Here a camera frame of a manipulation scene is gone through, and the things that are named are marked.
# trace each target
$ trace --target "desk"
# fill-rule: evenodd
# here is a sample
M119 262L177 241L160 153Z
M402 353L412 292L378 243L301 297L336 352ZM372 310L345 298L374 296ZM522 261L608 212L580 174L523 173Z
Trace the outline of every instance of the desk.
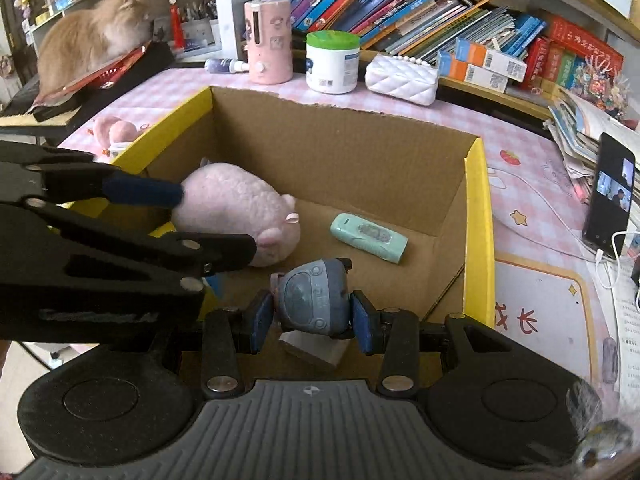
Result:
M302 104L400 115L482 137L494 212L496 330L589 380L601 396L616 401L612 387L599 385L603 341L609 335L617 339L615 328L609 334L586 263L571 256L580 255L580 246L532 189L579 236L586 208L577 199L553 142L440 101L421 107L373 94L362 85L341 96L319 94L306 86L303 75L283 85L261 86L253 85L247 75L171 69L142 83L100 114L116 115L137 127L153 124L205 86L255 89ZM61 147L89 151L101 160L100 147L86 131L89 127L91 122Z

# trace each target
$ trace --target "smartphone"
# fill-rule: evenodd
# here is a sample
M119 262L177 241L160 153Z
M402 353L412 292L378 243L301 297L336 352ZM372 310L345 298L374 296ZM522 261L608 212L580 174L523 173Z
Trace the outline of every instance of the smartphone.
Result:
M611 235L626 231L634 189L636 158L608 134L600 137L593 192L582 238L591 247L613 257ZM622 250L625 237L616 237L616 250Z

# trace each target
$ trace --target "charging cable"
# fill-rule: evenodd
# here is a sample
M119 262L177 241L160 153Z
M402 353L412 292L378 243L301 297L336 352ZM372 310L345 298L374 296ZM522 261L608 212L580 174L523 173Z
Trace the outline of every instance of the charging cable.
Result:
M501 170L499 168L488 168L489 170L494 170L497 171L499 173L505 173L508 174L514 178L517 178L518 180L520 180L521 182L523 182L524 184L526 184L527 187L529 187L531 190L533 190L544 202L545 204L548 206L549 209L551 209L551 211L553 212L554 215L556 215L556 218L558 218L558 220L561 222L561 224L566 228L567 231L569 231L569 233L571 234L571 236L573 236L578 243L582 246L585 247L590 253L594 253L593 249L591 247L589 247L587 244L585 244L580 237L578 237L574 231L566 224L566 222L562 219L562 217L558 214L558 212L554 209L554 207L549 203L549 200L547 200L542 193L540 193L534 186L532 186L526 179L522 178L521 176L515 174L515 173L511 173L511 171L505 171L505 170ZM595 264L595 273L596 276L598 278L598 281L600 282L600 285L607 289L607 290L613 290L616 285L618 284L618 281L620 280L620 260L625 259L625 260L635 260L638 256L635 257L631 257L631 256L620 256L620 254L618 254L618 248L616 247L616 238L618 236L621 235L629 235L629 234L633 234L633 235L640 235L640 231L617 231L615 233L613 233L611 235L611 245L613 246L613 253L615 255L615 259L613 258L609 258L608 256L606 256L604 254L604 251L602 251L602 249L598 249L597 251L595 251L595 258L593 260L591 260L590 258L586 258L584 256L582 256L581 254L571 254L571 253L567 253L565 251L561 251L559 249L550 247L540 241L537 240L533 240L532 238L529 238L527 236L524 235L523 232L521 231L517 231L516 229L513 229L513 227L507 225L505 222L503 222L500 218L498 218L495 214L494 214L494 218L500 222L502 225L504 225L507 229L509 229L510 231L516 233L518 236L521 236L522 238L529 240L530 242L533 242L537 245L540 245L542 247L545 247L547 249L550 249L552 251L555 251L557 253L561 253L561 254L566 254L567 256L572 256L574 258L579 258L581 260L584 260L586 262ZM611 281L611 279L609 278L609 285L605 285L604 282L602 281L602 278L600 277L600 273L598 272L598 269L600 267L600 264L602 263L602 261L605 260L606 262L615 262L616 263L616 277L613 280L613 282ZM636 309L638 310L638 312L640 312L640 288L638 288L638 292L636 293Z
M600 263L602 261L602 257L604 256L604 252L602 251L602 249L598 249L598 251L596 252L596 276L598 277L598 281L600 282L600 286L602 288L606 288L607 290L613 290L614 288L616 288L616 285L618 284L619 280L620 280L620 255L618 254L618 248L616 247L616 237L620 236L620 235L640 235L640 231L618 231L615 232L611 235L611 245L613 246L613 253L616 255L616 278L613 280L613 282L611 282L611 278L609 276L609 285L605 285L602 282L602 278L600 277L600 273L598 272L598 268L600 266ZM638 288L638 292L636 292L636 310L638 312L640 312L640 288Z

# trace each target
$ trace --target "white jar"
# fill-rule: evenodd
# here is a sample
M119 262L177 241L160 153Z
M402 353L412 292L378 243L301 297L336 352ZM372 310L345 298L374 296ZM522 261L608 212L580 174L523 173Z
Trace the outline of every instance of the white jar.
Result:
M316 92L346 94L358 83L360 38L340 30L306 36L306 84Z

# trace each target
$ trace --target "pink plush pig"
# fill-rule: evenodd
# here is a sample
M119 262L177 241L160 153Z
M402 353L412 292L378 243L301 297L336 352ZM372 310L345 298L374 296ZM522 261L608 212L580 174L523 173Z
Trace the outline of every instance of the pink plush pig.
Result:
M103 148L103 154L109 155L109 148L112 144L119 142L133 142L144 131L144 128L140 128L140 131L136 128L134 123L129 121L123 121L121 118L107 115L101 116L95 119L94 127L90 130Z
M182 183L184 197L174 209L178 231L249 234L258 250L251 266L284 260L300 241L296 199L280 195L265 181L233 164L206 164Z

